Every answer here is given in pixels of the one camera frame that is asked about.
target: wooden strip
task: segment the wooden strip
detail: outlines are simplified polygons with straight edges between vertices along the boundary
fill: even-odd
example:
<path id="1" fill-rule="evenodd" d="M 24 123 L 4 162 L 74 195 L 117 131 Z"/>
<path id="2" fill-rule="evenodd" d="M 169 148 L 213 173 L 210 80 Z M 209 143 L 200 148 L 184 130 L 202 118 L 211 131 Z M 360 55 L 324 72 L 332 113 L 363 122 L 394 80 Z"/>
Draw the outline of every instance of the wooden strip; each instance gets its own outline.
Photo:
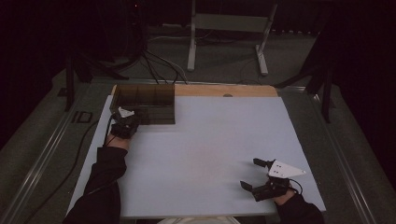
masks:
<path id="1" fill-rule="evenodd" d="M 175 85 L 175 96 L 277 97 L 272 86 Z"/>

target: person's arm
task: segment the person's arm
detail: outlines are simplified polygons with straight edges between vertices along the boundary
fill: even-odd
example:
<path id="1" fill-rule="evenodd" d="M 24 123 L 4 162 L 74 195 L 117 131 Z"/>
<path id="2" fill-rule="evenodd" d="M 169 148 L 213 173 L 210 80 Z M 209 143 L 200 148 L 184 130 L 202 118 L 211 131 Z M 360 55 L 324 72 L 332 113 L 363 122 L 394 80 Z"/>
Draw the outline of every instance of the person's arm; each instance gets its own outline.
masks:
<path id="1" fill-rule="evenodd" d="M 117 180 L 126 171 L 124 157 L 131 139 L 110 134 L 106 147 L 99 147 L 97 162 L 84 189 L 84 194 L 67 214 L 63 224 L 120 223 L 120 191 Z"/>
<path id="2" fill-rule="evenodd" d="M 319 209 L 291 189 L 285 195 L 274 198 L 274 202 L 281 224 L 324 224 Z"/>

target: black jacket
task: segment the black jacket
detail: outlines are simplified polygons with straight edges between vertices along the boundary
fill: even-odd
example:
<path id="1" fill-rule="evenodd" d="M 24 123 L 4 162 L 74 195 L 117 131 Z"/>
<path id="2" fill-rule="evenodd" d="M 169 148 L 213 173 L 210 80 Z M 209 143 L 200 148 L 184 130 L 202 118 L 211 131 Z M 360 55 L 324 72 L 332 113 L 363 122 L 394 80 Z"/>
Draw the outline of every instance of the black jacket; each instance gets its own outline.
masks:
<path id="1" fill-rule="evenodd" d="M 126 171 L 124 157 L 127 150 L 99 147 L 97 162 L 84 194 L 64 219 L 64 224 L 119 224 L 120 191 L 117 180 Z M 300 194 L 277 206 L 282 224 L 322 224 L 323 216 L 316 206 L 307 203 Z"/>

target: gray carpet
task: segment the gray carpet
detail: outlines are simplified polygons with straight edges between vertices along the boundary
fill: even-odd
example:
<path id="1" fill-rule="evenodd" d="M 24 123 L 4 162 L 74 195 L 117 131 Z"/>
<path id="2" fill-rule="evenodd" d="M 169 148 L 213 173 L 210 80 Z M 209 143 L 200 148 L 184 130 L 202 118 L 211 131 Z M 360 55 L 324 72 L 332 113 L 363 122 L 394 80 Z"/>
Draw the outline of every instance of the gray carpet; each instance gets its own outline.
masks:
<path id="1" fill-rule="evenodd" d="M 152 29 L 152 33 L 171 35 L 175 29 Z M 179 35 L 187 34 L 180 29 Z M 199 46 L 195 71 L 186 72 L 189 82 L 268 85 L 294 76 L 301 68 L 315 38 L 304 35 L 270 35 L 264 55 L 269 75 L 259 74 L 255 61 L 254 45 L 260 43 L 259 35 L 230 44 Z M 148 42 L 150 52 L 187 67 L 189 51 L 188 38 L 157 38 Z M 132 82 L 153 82 L 143 60 L 122 72 Z M 175 72 L 156 64 L 157 71 L 167 79 L 173 79 Z M 304 86 L 307 79 L 295 83 Z M 3 215 L 16 195 L 19 186 L 28 174 L 35 159 L 57 130 L 57 124 L 64 118 L 73 117 L 76 111 L 92 112 L 92 121 L 99 119 L 106 97 L 119 81 L 97 75 L 91 84 L 78 84 L 79 101 L 71 112 L 65 113 L 65 99 L 57 97 L 64 87 L 64 73 L 54 79 L 54 88 L 35 109 L 28 120 L 18 129 L 6 146 L 0 151 L 0 214 Z M 339 90 L 333 87 L 331 124 L 325 124 L 318 115 L 319 104 L 300 91 L 279 90 L 290 113 L 291 121 L 302 144 L 305 156 L 318 182 L 318 188 L 327 207 L 324 213 L 326 223 L 370 223 L 364 215 L 371 213 L 371 223 L 396 223 L 396 195 L 377 163 L 359 125 L 349 112 Z M 56 145 L 48 167 L 39 179 L 35 190 L 23 206 L 17 223 L 22 223 L 39 204 L 57 187 L 73 166 L 79 141 L 91 123 L 71 123 L 64 127 L 64 134 Z M 94 127 L 89 131 L 81 147 L 78 165 L 60 190 L 39 210 L 29 223 L 60 223 L 69 205 L 73 188 L 90 145 Z M 348 167 L 340 162 L 347 161 Z M 363 198 L 367 211 L 361 211 Z M 244 220 L 244 223 L 259 223 L 260 218 Z M 269 222 L 276 216 L 267 217 Z"/>

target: white fabric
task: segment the white fabric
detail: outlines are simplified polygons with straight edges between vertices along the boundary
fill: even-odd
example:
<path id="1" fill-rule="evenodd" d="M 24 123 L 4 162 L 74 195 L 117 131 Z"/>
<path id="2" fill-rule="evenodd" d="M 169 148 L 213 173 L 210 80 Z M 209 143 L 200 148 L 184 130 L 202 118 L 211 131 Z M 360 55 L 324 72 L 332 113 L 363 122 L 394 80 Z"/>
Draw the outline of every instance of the white fabric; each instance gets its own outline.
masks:
<path id="1" fill-rule="evenodd" d="M 240 224 L 233 217 L 185 217 L 167 218 L 158 224 Z"/>

